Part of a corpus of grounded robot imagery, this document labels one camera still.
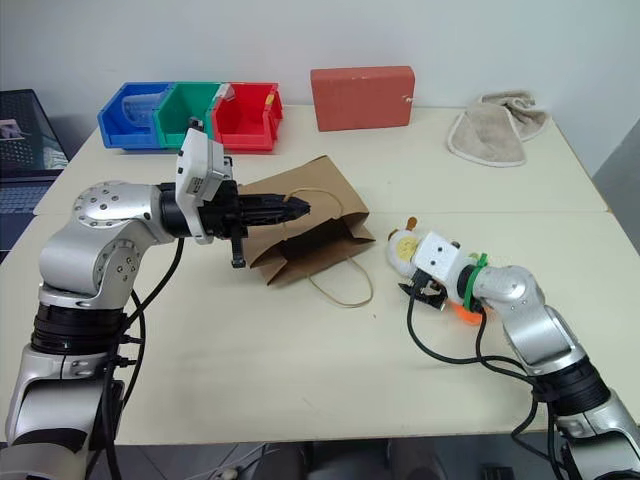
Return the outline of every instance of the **brown paper bag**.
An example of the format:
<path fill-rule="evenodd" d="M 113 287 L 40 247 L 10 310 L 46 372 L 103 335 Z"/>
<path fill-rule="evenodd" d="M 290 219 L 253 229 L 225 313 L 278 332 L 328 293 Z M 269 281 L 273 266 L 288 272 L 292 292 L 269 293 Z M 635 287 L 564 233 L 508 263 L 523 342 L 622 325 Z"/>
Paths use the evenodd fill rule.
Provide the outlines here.
<path fill-rule="evenodd" d="M 244 253 L 251 268 L 260 268 L 267 284 L 288 283 L 331 267 L 371 246 L 375 239 L 364 227 L 369 210 L 327 156 L 259 182 L 240 193 L 280 193 L 298 188 L 295 196 L 309 202 L 311 213 L 282 225 L 250 227 Z"/>

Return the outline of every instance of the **red box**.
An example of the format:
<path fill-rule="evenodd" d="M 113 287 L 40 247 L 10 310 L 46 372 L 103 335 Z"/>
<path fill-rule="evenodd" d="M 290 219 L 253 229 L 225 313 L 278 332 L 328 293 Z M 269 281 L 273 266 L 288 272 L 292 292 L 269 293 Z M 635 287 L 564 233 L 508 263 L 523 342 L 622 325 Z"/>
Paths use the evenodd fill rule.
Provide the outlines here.
<path fill-rule="evenodd" d="M 414 85 L 411 67 L 311 70 L 318 130 L 407 125 Z"/>
<path fill-rule="evenodd" d="M 216 95 L 211 124 L 217 142 L 236 151 L 273 150 L 282 120 L 277 83 L 232 82 Z"/>

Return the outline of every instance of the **table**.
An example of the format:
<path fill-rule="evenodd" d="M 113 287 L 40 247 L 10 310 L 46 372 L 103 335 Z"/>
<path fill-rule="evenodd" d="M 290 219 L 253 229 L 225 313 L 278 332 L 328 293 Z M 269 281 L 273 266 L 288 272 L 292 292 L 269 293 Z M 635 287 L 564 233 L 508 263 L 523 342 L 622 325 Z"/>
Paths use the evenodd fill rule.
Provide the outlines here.
<path fill-rule="evenodd" d="M 418 213 L 493 265 L 529 268 L 631 414 L 640 418 L 637 365 L 640 258 L 615 218 L 584 213 Z M 66 215 L 38 216 L 0 266 L 0 417 L 37 307 L 37 260 Z M 529 388 L 480 366 L 439 364 L 405 327 L 408 298 L 387 265 L 387 234 L 404 213 L 372 213 L 378 241 L 358 261 L 375 285 L 359 309 L 330 304 L 306 281 L 267 287 L 255 270 L 232 270 L 228 242 L 188 240 L 182 264 L 149 307 L 148 347 L 118 443 L 210 443 L 506 432 L 525 416 Z M 151 248 L 136 288 L 163 275 L 172 245 Z M 347 263 L 316 280 L 347 300 L 366 283 Z M 476 330 L 450 312 L 416 307 L 418 334 L 449 355 L 473 352 Z M 495 318 L 485 353 L 508 354 Z M 534 428 L 543 428 L 539 417 Z"/>
<path fill-rule="evenodd" d="M 524 143 L 528 162 L 487 168 L 445 145 L 460 109 L 415 108 L 407 127 L 318 132 L 313 107 L 290 106 L 272 154 L 234 155 L 234 177 L 249 183 L 328 154 L 372 212 L 583 212 L 607 206 L 555 123 Z M 37 206 L 68 213 L 95 183 L 173 181 L 175 153 L 107 150 L 95 131 Z"/>

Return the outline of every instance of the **beige towel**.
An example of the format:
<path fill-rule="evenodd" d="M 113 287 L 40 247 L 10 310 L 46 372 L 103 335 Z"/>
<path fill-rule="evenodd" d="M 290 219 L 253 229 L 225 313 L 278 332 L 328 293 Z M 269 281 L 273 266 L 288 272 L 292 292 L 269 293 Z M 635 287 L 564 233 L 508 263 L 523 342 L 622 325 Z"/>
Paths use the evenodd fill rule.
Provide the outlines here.
<path fill-rule="evenodd" d="M 455 155 L 482 165 L 522 165 L 522 142 L 539 134 L 549 121 L 549 115 L 534 105 L 533 96 L 524 90 L 483 95 L 456 119 L 447 146 Z"/>

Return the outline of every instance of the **laptop screen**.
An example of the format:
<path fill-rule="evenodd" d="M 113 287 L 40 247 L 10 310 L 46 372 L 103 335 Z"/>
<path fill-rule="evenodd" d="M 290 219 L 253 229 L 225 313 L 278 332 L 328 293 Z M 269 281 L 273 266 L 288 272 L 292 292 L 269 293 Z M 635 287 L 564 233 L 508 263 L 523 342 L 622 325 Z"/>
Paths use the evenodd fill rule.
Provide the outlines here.
<path fill-rule="evenodd" d="M 0 92 L 0 176 L 54 177 L 68 163 L 35 92 Z"/>

